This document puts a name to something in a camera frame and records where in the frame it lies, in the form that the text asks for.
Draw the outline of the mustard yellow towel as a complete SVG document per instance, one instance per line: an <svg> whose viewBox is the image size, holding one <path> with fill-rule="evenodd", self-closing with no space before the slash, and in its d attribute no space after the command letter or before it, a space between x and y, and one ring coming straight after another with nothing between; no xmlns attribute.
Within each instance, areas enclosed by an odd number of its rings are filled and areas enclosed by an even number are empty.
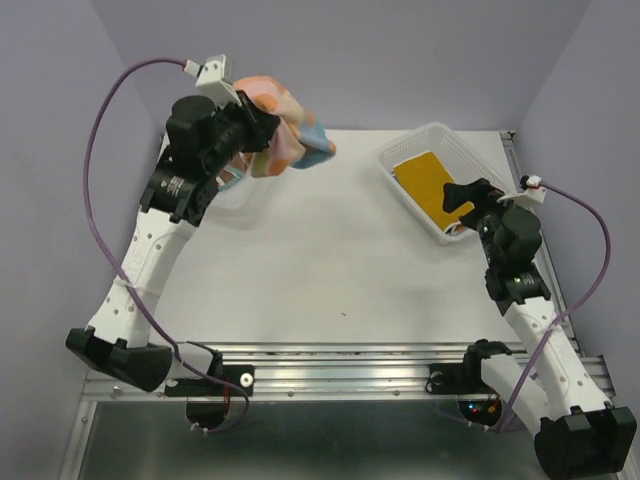
<svg viewBox="0 0 640 480"><path fill-rule="evenodd" d="M420 209L437 228L447 235L458 235L464 230L459 217L469 213L467 202L453 213L443 210L444 185L454 180L433 152L425 152L393 167L393 174Z"/></svg>

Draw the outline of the orange peach patterned towel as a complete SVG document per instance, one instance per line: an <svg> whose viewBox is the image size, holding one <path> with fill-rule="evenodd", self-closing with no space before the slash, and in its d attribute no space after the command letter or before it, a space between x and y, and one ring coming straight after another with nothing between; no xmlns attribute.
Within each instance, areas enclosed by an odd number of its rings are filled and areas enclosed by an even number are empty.
<svg viewBox="0 0 640 480"><path fill-rule="evenodd" d="M287 168L304 170L335 156L336 146L321 122L280 82L269 76L251 76L237 80L234 88L280 120L266 150L234 157L231 166L239 172L254 178L274 177Z"/></svg>

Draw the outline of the brown orange bear towel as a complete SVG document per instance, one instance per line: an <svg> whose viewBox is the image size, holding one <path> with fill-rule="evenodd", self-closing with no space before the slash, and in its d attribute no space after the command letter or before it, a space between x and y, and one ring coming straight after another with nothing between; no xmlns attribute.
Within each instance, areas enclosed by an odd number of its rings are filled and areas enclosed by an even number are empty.
<svg viewBox="0 0 640 480"><path fill-rule="evenodd" d="M247 174L250 163L243 153L239 153L221 170L216 177L218 190L225 192L232 189Z"/></svg>

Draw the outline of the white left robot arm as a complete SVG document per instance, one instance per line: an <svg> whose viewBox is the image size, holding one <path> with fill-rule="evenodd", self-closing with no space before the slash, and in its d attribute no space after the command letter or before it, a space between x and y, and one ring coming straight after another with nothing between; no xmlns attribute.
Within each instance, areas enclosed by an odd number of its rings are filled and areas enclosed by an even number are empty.
<svg viewBox="0 0 640 480"><path fill-rule="evenodd" d="M168 377L173 343L150 342L152 315L181 251L219 192L217 178L241 153L268 147L280 124L242 90L224 106L194 95L177 100L167 144L139 200L134 234L104 303L66 347L91 369L151 392Z"/></svg>

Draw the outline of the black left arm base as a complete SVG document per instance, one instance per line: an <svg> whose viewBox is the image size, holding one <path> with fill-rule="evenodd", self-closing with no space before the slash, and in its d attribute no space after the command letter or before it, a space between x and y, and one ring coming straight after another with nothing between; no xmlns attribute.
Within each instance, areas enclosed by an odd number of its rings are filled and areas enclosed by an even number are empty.
<svg viewBox="0 0 640 480"><path fill-rule="evenodd" d="M253 395L255 367L251 364L224 365L223 353L204 343L188 342L206 353L206 369L198 371L184 361L180 373L189 376L167 378L163 394L185 398L185 416L190 429L212 435L235 429L247 417Z"/></svg>

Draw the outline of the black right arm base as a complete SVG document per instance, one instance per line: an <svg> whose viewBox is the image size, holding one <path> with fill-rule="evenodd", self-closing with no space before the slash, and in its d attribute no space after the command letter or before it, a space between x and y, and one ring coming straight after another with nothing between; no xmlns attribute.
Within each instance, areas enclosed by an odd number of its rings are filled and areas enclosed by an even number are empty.
<svg viewBox="0 0 640 480"><path fill-rule="evenodd" d="M484 399L459 400L463 418L472 425L495 427L502 415L500 395L481 379L481 362L512 351L502 342L481 339L467 347L458 363L430 363L425 391L432 395L484 395Z"/></svg>

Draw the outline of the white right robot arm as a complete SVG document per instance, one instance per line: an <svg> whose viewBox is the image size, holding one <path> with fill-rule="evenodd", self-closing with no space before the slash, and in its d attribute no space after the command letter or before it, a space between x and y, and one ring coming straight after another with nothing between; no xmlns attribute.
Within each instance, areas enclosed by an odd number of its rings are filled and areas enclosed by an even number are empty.
<svg viewBox="0 0 640 480"><path fill-rule="evenodd" d="M541 223L531 207L549 185L525 176L518 193L507 194L481 178L443 187L447 213L472 204L460 218L479 236L488 268L485 285L500 315L520 339L529 360L520 366L502 342L479 340L458 364L430 367L432 394L494 393L501 413L469 403L462 413L472 424L504 432L518 417L534 441L539 465L550 479L581 479L623 470L637 421L616 407L592 379L561 322L534 258L542 245Z"/></svg>

